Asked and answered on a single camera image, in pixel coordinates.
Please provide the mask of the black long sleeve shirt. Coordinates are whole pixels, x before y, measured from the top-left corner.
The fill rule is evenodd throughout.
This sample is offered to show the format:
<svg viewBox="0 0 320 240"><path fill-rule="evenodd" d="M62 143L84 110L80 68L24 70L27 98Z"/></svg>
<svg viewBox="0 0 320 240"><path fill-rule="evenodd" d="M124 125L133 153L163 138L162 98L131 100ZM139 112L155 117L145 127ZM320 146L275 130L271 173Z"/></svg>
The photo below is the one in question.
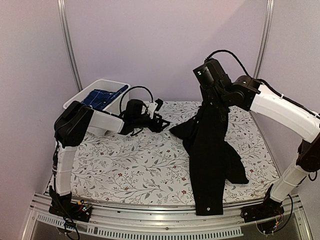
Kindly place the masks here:
<svg viewBox="0 0 320 240"><path fill-rule="evenodd" d="M189 176L198 216L223 214L225 182L248 184L237 151L225 141L228 114L203 103L196 115L172 127L172 135L182 140L189 155Z"/></svg>

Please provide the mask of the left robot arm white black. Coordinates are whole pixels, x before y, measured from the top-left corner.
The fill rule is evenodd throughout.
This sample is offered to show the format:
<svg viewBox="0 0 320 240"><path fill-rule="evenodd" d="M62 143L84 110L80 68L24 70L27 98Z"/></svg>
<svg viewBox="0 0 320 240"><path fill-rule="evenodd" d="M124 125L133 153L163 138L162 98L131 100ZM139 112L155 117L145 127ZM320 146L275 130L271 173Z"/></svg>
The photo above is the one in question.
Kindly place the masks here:
<svg viewBox="0 0 320 240"><path fill-rule="evenodd" d="M145 104L133 99L126 109L118 115L98 110L79 101L73 101L54 123L55 152L53 154L53 184L50 193L59 197L55 209L63 216L74 213L74 205L62 197L70 197L71 173L73 160L78 146L83 142L88 128L100 129L120 135L134 136L135 129L142 131L148 128L151 132L160 133L170 125L168 120L158 114L163 105L161 99Z"/></svg>

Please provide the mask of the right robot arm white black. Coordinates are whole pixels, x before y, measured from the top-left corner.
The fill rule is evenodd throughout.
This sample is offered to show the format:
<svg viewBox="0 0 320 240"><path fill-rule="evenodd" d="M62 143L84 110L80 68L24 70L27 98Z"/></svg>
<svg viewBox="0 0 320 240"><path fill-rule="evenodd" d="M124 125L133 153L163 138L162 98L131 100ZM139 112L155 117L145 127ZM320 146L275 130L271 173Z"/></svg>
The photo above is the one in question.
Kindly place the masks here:
<svg viewBox="0 0 320 240"><path fill-rule="evenodd" d="M262 218L269 218L278 210L278 203L309 173L320 169L319 114L290 102L276 93L263 79L242 75L235 82L231 82L227 76L215 80L210 75L201 75L198 81L211 103L223 108L237 106L245 111L266 116L302 138L296 161L269 188L264 203L258 208Z"/></svg>

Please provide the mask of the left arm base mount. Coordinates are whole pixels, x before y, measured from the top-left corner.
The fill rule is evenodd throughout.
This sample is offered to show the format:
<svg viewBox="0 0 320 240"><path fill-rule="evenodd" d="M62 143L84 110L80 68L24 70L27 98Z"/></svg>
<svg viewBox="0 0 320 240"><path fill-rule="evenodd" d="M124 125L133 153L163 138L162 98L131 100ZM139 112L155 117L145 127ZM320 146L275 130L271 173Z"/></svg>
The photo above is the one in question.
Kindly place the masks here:
<svg viewBox="0 0 320 240"><path fill-rule="evenodd" d="M49 193L51 197L51 205L49 213L60 217L65 217L70 220L76 220L88 223L92 214L92 204L79 200L72 202L72 195L69 193L60 196L55 191Z"/></svg>

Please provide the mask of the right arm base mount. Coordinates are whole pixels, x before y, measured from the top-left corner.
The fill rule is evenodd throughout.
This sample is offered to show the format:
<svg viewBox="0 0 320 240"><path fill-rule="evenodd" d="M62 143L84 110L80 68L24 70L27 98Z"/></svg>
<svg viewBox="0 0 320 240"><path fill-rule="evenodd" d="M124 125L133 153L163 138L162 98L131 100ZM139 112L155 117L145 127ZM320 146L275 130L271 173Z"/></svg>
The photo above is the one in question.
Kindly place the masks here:
<svg viewBox="0 0 320 240"><path fill-rule="evenodd" d="M282 202L266 198L262 203L242 207L240 216L245 223L249 223L280 216L284 212Z"/></svg>

